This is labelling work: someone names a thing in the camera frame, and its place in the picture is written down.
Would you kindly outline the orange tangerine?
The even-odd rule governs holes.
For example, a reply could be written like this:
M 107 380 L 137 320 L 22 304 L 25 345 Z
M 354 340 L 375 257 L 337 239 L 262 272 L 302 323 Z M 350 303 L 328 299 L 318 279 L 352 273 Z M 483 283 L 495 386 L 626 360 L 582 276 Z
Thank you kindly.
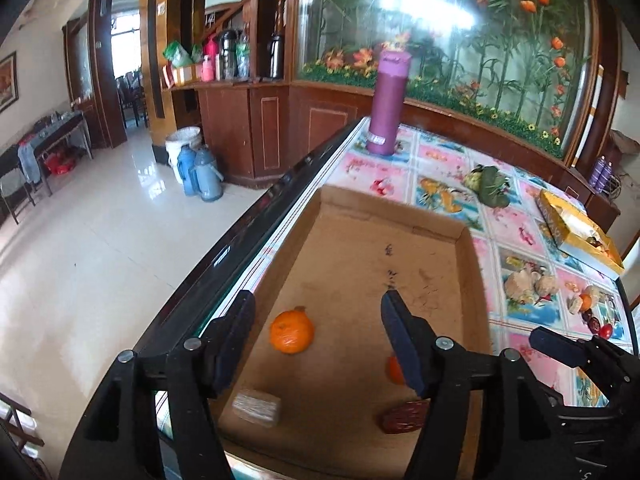
M 588 294 L 588 292 L 583 292 L 579 295 L 579 298 L 580 300 L 582 300 L 582 303 L 580 304 L 580 310 L 582 312 L 590 310 L 593 304 L 592 296 Z
M 402 374 L 402 369 L 400 367 L 397 356 L 392 354 L 386 360 L 385 364 L 385 373 L 387 378 L 394 384 L 398 386 L 404 386 L 406 384 L 404 374 Z
M 278 314 L 269 326 L 269 341 L 277 351 L 292 356 L 306 351 L 314 342 L 314 323 L 304 307 Z

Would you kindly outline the dark date bottom edge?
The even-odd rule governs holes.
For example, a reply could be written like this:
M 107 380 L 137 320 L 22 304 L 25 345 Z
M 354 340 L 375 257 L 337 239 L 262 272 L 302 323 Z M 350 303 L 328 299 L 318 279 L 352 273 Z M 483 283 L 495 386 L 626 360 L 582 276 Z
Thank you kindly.
M 429 400 L 407 401 L 379 414 L 376 423 L 384 434 L 408 434 L 424 426 L 429 407 Z

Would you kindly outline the dark red jujube date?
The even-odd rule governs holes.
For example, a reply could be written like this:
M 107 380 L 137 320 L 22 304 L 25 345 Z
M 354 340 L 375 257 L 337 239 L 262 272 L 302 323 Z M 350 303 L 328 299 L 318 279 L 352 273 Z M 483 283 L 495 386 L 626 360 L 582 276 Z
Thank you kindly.
M 600 330 L 601 330 L 601 323 L 600 321 L 595 317 L 592 316 L 588 322 L 587 322 L 587 326 L 590 330 L 591 333 L 595 334 L 595 335 L 599 335 L 600 334 Z

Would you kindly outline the beige cake piece small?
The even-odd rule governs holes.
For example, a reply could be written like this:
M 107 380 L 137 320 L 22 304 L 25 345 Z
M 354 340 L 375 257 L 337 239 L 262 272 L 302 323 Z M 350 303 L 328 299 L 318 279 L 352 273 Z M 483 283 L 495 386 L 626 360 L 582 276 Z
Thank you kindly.
M 592 304 L 597 304 L 600 301 L 601 291 L 598 286 L 588 285 L 582 292 L 590 297 Z

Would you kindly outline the red tomato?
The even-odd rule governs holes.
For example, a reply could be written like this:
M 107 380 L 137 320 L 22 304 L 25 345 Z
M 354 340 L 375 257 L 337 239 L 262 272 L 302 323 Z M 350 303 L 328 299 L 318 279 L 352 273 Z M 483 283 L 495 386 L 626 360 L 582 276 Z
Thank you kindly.
M 609 340 L 613 335 L 613 325 L 611 323 L 605 323 L 600 327 L 600 330 L 598 331 L 598 335 L 602 339 Z

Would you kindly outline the large beige cake block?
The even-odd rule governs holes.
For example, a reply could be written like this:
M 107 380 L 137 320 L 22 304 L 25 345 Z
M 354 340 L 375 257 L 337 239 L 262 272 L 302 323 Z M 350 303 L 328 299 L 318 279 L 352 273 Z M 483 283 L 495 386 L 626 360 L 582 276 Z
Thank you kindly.
M 530 273 L 525 270 L 512 272 L 504 281 L 506 298 L 526 304 L 531 302 L 534 293 L 534 283 Z

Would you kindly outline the brown cardboard tray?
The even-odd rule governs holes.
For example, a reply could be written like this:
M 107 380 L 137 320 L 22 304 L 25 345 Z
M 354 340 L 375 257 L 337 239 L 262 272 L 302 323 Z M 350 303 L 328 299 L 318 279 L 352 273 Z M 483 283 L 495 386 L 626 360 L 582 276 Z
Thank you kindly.
M 381 320 L 384 292 L 464 348 L 488 352 L 487 307 L 469 229 L 416 207 L 326 185 L 311 197 L 255 290 L 256 318 L 232 389 L 212 409 L 224 448 L 241 460 L 301 479 L 398 479 L 416 434 L 384 434 L 376 419 L 413 398 L 394 385 Z M 304 307 L 314 342 L 283 354 L 269 326 Z M 267 428 L 232 411 L 236 394 L 281 399 Z

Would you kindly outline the colourful fruit print tablecloth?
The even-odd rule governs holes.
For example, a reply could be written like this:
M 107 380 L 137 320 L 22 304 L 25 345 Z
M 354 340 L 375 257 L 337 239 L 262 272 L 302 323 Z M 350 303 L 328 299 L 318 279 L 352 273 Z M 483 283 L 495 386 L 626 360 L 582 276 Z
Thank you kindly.
M 364 148 L 366 132 L 365 125 L 355 127 L 311 186 L 332 184 L 462 221 L 471 231 L 480 262 L 492 350 L 517 348 L 537 377 L 562 393 L 570 405 L 605 406 L 608 400 L 581 370 L 552 363 L 527 342 L 528 333 L 538 325 L 574 339 L 588 339 L 594 334 L 587 322 L 595 316 L 601 326 L 613 325 L 613 344 L 632 349 L 634 331 L 616 284 L 561 252 L 537 208 L 536 198 L 542 190 L 555 193 L 557 189 L 506 162 L 407 126 L 398 132 L 393 156 L 370 155 Z M 509 206 L 488 208 L 463 185 L 464 176 L 477 165 L 496 166 L 506 176 Z M 522 269 L 530 273 L 533 283 L 541 275 L 553 275 L 558 292 L 539 297 L 534 289 L 532 301 L 526 304 L 506 298 L 504 281 Z M 600 288 L 600 301 L 588 311 L 570 314 L 567 300 L 582 294 L 588 285 Z

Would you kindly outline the blue thermos jug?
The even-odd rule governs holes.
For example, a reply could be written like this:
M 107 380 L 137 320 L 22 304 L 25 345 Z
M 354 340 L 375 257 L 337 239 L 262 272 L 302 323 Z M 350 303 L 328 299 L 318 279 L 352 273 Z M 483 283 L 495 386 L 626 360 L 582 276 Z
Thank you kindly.
M 198 196 L 203 202 L 216 202 L 224 194 L 224 176 L 207 146 L 194 150 L 183 145 L 177 159 L 178 174 L 186 196 Z

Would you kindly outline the green leafy vegetable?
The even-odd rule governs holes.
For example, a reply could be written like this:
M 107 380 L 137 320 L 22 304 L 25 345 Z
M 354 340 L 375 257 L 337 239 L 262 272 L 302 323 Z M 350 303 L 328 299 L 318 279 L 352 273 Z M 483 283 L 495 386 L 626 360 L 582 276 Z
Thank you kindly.
M 477 165 L 464 176 L 462 183 L 489 208 L 503 209 L 510 205 L 508 180 L 496 166 Z

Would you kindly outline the yellow gift box tray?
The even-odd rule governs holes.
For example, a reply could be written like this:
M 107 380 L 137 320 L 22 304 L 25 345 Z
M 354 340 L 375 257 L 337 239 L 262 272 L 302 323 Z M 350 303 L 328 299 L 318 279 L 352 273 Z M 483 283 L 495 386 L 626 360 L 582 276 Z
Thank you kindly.
M 539 193 L 536 203 L 559 250 L 613 281 L 623 274 L 615 244 L 586 214 L 546 190 Z

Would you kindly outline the white plastic bucket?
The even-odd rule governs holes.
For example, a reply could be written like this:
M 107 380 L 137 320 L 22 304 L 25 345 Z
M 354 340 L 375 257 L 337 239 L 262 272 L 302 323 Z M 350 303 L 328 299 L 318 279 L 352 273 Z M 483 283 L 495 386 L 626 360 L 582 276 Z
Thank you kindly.
M 185 145 L 196 150 L 203 142 L 201 128 L 198 126 L 184 127 L 171 133 L 165 140 L 165 148 L 168 156 L 168 164 L 174 172 L 175 178 L 182 183 L 178 171 L 178 156 Z

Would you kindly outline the wooden sideboard counter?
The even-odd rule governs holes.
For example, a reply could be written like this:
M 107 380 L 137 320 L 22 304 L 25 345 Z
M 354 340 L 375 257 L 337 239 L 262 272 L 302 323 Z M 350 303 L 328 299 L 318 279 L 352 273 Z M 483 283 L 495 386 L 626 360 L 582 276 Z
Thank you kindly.
M 264 188 L 340 130 L 370 114 L 372 92 L 337 84 L 198 82 L 170 91 L 191 114 L 224 177 Z

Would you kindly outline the purple thermos bottle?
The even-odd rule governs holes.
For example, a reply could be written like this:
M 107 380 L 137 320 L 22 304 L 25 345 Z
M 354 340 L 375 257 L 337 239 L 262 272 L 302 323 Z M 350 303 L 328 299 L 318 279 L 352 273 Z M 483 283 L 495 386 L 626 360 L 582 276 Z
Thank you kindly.
M 367 150 L 370 153 L 382 156 L 395 153 L 410 64 L 411 55 L 408 52 L 381 52 L 367 135 Z

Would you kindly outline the purple spray cans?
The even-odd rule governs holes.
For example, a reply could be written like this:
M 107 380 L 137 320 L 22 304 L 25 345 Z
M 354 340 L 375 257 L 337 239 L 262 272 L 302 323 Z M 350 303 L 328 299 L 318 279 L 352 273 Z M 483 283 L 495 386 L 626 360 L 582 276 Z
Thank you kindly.
M 602 193 L 612 176 L 612 162 L 600 156 L 594 164 L 588 183 L 597 192 Z

